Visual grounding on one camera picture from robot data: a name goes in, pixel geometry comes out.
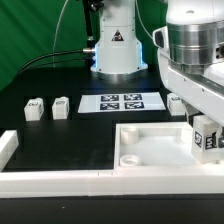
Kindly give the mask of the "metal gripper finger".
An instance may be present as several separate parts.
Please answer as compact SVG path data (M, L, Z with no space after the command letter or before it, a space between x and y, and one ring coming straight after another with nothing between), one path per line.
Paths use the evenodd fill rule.
M193 126L194 117L199 114L199 111L192 105L186 103L184 105L187 122L190 126Z
M224 127L220 127L218 131L218 148L224 148Z

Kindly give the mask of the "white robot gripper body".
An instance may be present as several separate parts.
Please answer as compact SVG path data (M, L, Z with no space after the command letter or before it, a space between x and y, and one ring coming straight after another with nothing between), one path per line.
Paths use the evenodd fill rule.
M165 26L153 31L164 86L224 126L224 42L212 26Z

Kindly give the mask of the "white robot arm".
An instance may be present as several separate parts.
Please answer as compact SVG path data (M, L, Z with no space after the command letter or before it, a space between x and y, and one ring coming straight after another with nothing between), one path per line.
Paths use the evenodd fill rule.
M137 0L91 0L90 7L100 14L92 73L117 80L145 70ZM168 0L166 25L152 39L164 86L215 122L205 148L224 148L224 0Z

